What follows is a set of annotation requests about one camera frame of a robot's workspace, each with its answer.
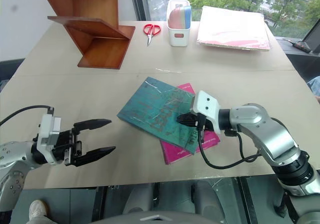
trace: wooden shelf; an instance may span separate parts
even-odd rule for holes
[[[119,69],[134,26],[119,26],[118,0],[48,0],[83,54],[79,67]]]

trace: pink folder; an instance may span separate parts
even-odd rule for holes
[[[190,83],[179,85],[178,88],[185,90],[186,92],[195,94],[195,91],[193,90]],[[192,155],[190,152],[188,152],[187,150],[181,147],[172,145],[163,140],[160,140],[160,142],[163,150],[164,161],[165,161],[165,164],[167,165]],[[220,142],[220,139],[215,132],[212,132],[212,131],[204,132],[204,143],[202,143],[202,147],[204,150],[217,145],[218,142]],[[196,152],[197,153],[200,152],[199,147],[196,148]]]

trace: teal book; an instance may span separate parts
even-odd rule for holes
[[[195,127],[176,121],[190,112],[194,94],[148,77],[117,117],[157,138],[194,154],[198,146]]]

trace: white container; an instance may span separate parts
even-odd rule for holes
[[[168,7],[166,9],[166,26],[169,30],[169,41],[170,45],[173,47],[186,47],[189,42],[189,29],[172,29],[169,27],[168,20],[172,10],[178,7],[190,6],[190,2],[188,0],[169,0]]]

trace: table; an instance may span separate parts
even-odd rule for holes
[[[136,26],[120,70],[78,68],[81,53],[64,28],[53,23],[18,68],[0,94],[0,119],[29,105],[50,105],[62,118],[61,129],[79,121],[106,118],[112,123],[83,131],[79,139],[85,151],[116,146],[99,161],[81,167],[44,165],[31,171],[25,188],[79,188],[164,182],[206,177],[251,176],[273,173],[258,158],[227,170],[212,169],[200,154],[165,165],[159,140],[116,115],[148,77],[173,86],[191,83],[218,99],[222,108],[245,103],[264,106],[280,119],[300,147],[320,168],[318,131],[320,106],[268,30],[272,49],[268,52],[224,49],[197,45],[198,22],[192,22],[188,47],[171,47],[165,22],[161,35],[147,47],[143,21],[125,21]],[[44,110],[30,110],[8,121],[0,129],[0,143],[31,140],[36,136]],[[243,136],[245,155],[256,152]],[[206,151],[216,165],[240,159],[238,140],[220,135],[221,142]]]

